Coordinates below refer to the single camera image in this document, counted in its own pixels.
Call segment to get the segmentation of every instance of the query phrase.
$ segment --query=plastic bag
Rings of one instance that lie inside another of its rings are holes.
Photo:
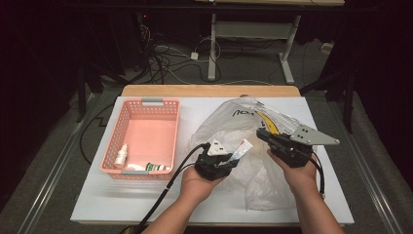
[[[224,180],[231,190],[243,190],[245,206],[251,210],[273,210],[295,207],[294,197],[282,169],[268,156],[268,144],[256,136],[266,127],[265,113],[277,123],[280,133],[291,134],[301,124],[295,118],[266,107],[253,97],[240,97],[222,103],[191,136],[188,148],[217,139],[228,152],[234,152],[243,141],[253,147]]]

